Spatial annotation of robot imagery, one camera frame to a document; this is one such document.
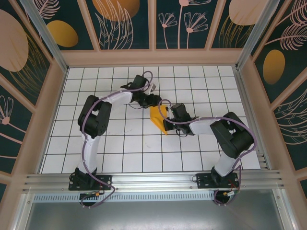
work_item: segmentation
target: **white grid board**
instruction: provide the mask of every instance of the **white grid board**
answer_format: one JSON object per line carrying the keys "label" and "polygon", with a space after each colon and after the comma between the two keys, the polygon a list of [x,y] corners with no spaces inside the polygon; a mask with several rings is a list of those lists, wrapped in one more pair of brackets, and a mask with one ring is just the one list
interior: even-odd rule
{"label": "white grid board", "polygon": [[[77,119],[86,98],[106,96],[147,70],[154,76],[154,93],[184,103],[191,116],[231,111],[248,126],[231,66],[70,68],[40,172],[73,172],[82,144]],[[149,109],[128,105],[112,111],[98,147],[98,173],[206,171],[218,161],[221,149],[214,136],[183,138],[175,131],[166,136],[149,118]],[[240,164],[244,170],[260,169],[256,151]]]}

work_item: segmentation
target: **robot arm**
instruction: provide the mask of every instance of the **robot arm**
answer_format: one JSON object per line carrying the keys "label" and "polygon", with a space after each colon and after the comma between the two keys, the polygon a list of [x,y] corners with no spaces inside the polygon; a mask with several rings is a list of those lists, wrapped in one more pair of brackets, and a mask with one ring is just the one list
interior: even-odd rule
{"label": "robot arm", "polygon": [[[188,122],[197,119],[197,117],[190,117],[182,103],[173,105],[168,112],[170,114],[168,119],[174,122]],[[224,117],[243,123],[233,112],[225,114]],[[240,154],[254,143],[253,137],[247,130],[226,120],[198,120],[184,125],[174,125],[164,120],[164,127],[166,131],[176,129],[186,135],[209,134],[216,137],[223,150],[219,161],[211,170],[211,177],[217,185],[223,177],[232,172]]]}
{"label": "robot arm", "polygon": [[[152,91],[155,90],[155,85],[150,84],[146,90],[140,90],[135,92],[124,91],[131,89],[139,89],[146,85],[147,79],[143,76],[137,75],[133,82],[128,83],[127,85],[121,86],[119,93],[114,94],[105,100],[99,102],[97,106],[93,109],[94,112],[98,111],[98,114],[95,115],[91,113],[86,121],[84,131],[86,133],[86,138],[82,135],[83,144],[86,141],[85,149],[84,149],[84,159],[86,163],[86,167],[89,172],[93,175],[96,174],[96,156],[98,150],[98,144],[100,141],[100,137],[105,133],[111,111],[116,110],[120,106],[125,104],[129,104],[131,102],[137,102],[143,108],[148,108],[150,106],[157,106],[161,97],[158,95],[152,94]],[[78,118],[78,125],[80,126],[80,131],[83,126],[84,119],[93,106],[95,102],[99,100],[98,97],[94,95],[90,95],[81,111],[81,114]],[[87,184],[89,188],[91,188],[94,184],[94,179],[92,179],[85,170],[82,157],[80,157],[79,164],[74,172],[75,176],[78,178],[78,181],[83,184]]]}

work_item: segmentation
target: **yellow object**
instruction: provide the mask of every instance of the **yellow object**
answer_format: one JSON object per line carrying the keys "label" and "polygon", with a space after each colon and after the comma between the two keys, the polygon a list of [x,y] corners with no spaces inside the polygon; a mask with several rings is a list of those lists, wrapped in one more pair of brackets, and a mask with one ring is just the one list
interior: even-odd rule
{"label": "yellow object", "polygon": [[66,22],[55,20],[47,25],[56,43],[63,47],[72,47],[78,43],[76,31]]}
{"label": "yellow object", "polygon": [[[166,111],[166,105],[161,105],[161,112],[163,116],[167,117],[167,111]],[[163,125],[163,117],[161,116],[158,106],[156,107],[150,107],[149,108],[150,113],[150,120],[162,131],[165,135],[167,135],[167,132],[164,129]]]}
{"label": "yellow object", "polygon": [[125,19],[124,10],[132,18],[140,8],[140,0],[93,0],[93,4],[104,18],[115,22]]}
{"label": "yellow object", "polygon": [[282,76],[284,66],[285,59],[283,53],[277,49],[271,50],[263,63],[264,80],[268,84],[274,85]]}

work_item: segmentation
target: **dark green wall panel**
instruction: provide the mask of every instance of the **dark green wall panel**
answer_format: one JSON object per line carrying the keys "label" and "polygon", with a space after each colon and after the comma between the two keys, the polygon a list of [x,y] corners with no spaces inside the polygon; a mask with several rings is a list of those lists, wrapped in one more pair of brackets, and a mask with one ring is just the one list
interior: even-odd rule
{"label": "dark green wall panel", "polygon": [[304,191],[305,197],[307,198],[307,180],[302,180],[301,186],[302,186],[302,189]]}
{"label": "dark green wall panel", "polygon": [[6,184],[0,183],[0,203],[1,203],[2,197],[4,195],[5,189],[6,189]]}
{"label": "dark green wall panel", "polygon": [[[87,32],[81,11],[78,5],[77,0],[58,0],[53,6],[53,9],[59,7],[58,10],[54,13],[55,15],[50,16],[50,19],[44,18],[45,23],[48,26],[48,23],[53,21],[61,21],[58,26],[62,26],[63,22],[70,25],[78,36],[78,43],[72,47],[64,47],[59,45],[60,50],[92,50],[93,45],[90,40],[90,36]],[[70,39],[68,34],[63,33],[63,39]]]}
{"label": "dark green wall panel", "polygon": [[229,18],[229,5],[227,0],[220,23],[218,25],[212,48],[243,48],[254,25],[240,26],[234,24]]}
{"label": "dark green wall panel", "polygon": [[278,11],[279,11],[280,8],[282,7],[283,3],[284,3],[284,0],[280,0],[280,2],[279,2],[279,4],[278,4],[278,6],[277,6],[277,8],[276,8],[276,10],[275,10],[275,12],[274,12],[274,14],[273,14],[273,16],[271,17],[271,19],[270,19],[270,21],[269,21],[269,23],[268,23],[268,25],[267,25],[267,27],[266,27],[265,30],[262,32],[262,34],[261,34],[261,36],[260,36],[258,42],[256,43],[255,47],[254,47],[253,50],[251,51],[251,55],[252,55],[252,56],[253,56],[254,53],[256,52],[258,46],[260,45],[260,42],[262,41],[263,37],[264,37],[265,34],[267,33],[269,27],[271,26],[272,22],[274,21],[276,15],[278,14]]}
{"label": "dark green wall panel", "polygon": [[178,0],[157,0],[156,48],[178,48],[179,21],[181,21],[180,48],[204,49],[216,4],[216,0],[200,0],[191,1],[188,6],[181,7]]}
{"label": "dark green wall panel", "polygon": [[0,86],[0,171],[11,173],[32,113]]}
{"label": "dark green wall panel", "polygon": [[27,17],[28,21],[31,23],[31,25],[32,25],[33,29],[35,30],[35,32],[37,33],[37,35],[40,37],[40,39],[41,39],[41,41],[43,42],[44,46],[46,47],[48,53],[50,54],[51,57],[53,57],[53,55],[52,55],[52,53],[50,52],[50,50],[49,50],[48,46],[46,45],[45,41],[44,41],[44,40],[42,39],[42,37],[40,36],[39,31],[38,31],[37,28],[34,26],[32,20],[29,18],[29,16],[28,16],[27,13],[25,12],[23,5],[20,3],[19,0],[17,0],[17,3],[19,4],[20,8],[23,10],[25,16]]}
{"label": "dark green wall panel", "polygon": [[[8,68],[7,65],[0,63],[0,74],[2,74],[14,87],[16,87],[30,102],[34,105],[37,102],[38,96],[40,94],[41,88],[43,86],[46,74],[48,72],[50,63],[44,53],[41,51],[40,47],[31,36],[30,32],[27,30],[19,16],[17,15],[14,8],[10,5],[7,0],[3,0],[0,2],[0,14],[8,19],[7,13],[16,19],[17,25],[20,26],[20,29],[23,28],[23,31],[14,31],[14,29],[10,29],[9,31],[1,31],[2,37],[9,37],[9,39],[0,39],[0,42],[8,42],[9,44],[1,44],[2,46],[12,45],[14,49],[12,49],[10,54],[3,53],[1,51],[0,55],[4,55],[4,58],[11,58],[11,62],[13,66],[19,66],[21,59],[20,56],[24,56],[25,50],[28,49],[28,56],[25,56],[26,63],[22,67],[21,70],[15,71],[17,69]],[[12,23],[12,17],[9,18],[10,22],[6,22],[8,24]],[[27,39],[28,48],[23,46],[20,47],[19,41],[15,41],[16,36],[23,36]]]}
{"label": "dark green wall panel", "polygon": [[307,167],[307,80],[274,113],[295,170]]}
{"label": "dark green wall panel", "polygon": [[304,19],[307,8],[297,11],[294,3],[302,3],[302,0],[291,2],[281,17],[282,22],[276,26],[255,61],[270,102],[307,67],[307,20]]}
{"label": "dark green wall panel", "polygon": [[113,7],[117,10],[116,13],[104,17],[94,6],[93,0],[86,0],[101,49],[149,49],[147,0],[119,0],[120,5],[127,1],[127,14],[124,10],[123,14],[120,14],[118,7],[114,6],[116,3],[114,0],[94,1],[101,3],[103,15],[106,15],[103,12],[111,12]]}

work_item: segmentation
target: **leaf illustration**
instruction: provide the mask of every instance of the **leaf illustration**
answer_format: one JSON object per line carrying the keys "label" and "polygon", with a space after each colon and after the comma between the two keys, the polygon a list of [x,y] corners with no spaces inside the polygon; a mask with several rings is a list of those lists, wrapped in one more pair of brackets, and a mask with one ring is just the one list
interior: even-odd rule
{"label": "leaf illustration", "polygon": [[302,25],[307,22],[307,0],[295,0],[291,9],[290,20],[295,25]]}
{"label": "leaf illustration", "polygon": [[133,42],[133,26],[130,15],[126,9],[122,9],[120,4],[118,3],[119,15],[120,18],[123,18],[123,21],[120,22],[121,27],[121,35],[119,38],[119,45],[116,49],[123,49],[126,45],[129,46],[128,49],[131,48]]}
{"label": "leaf illustration", "polygon": [[59,10],[59,0],[34,0],[39,15],[44,19],[51,19]]}
{"label": "leaf illustration", "polygon": [[280,105],[275,116],[286,144],[305,143],[307,141],[307,89],[293,101]]}
{"label": "leaf illustration", "polygon": [[99,35],[99,44],[102,47],[102,49],[109,49],[110,47],[110,35],[109,35],[109,31],[106,28],[106,20],[104,17],[102,17],[102,19],[100,18],[100,16],[98,14],[96,14],[96,17],[99,21],[99,25],[100,25],[100,35]]}
{"label": "leaf illustration", "polygon": [[277,40],[280,40],[280,46],[282,49],[298,50],[298,48],[307,41],[307,24],[299,26],[292,24],[288,26],[284,30],[282,36]]}
{"label": "leaf illustration", "polygon": [[101,18],[95,13],[100,24],[100,47],[102,49],[130,49],[133,42],[133,26],[128,11],[123,9],[119,2],[117,2],[118,10],[110,0],[106,0],[106,4],[99,0],[96,2],[103,15],[111,19]]}

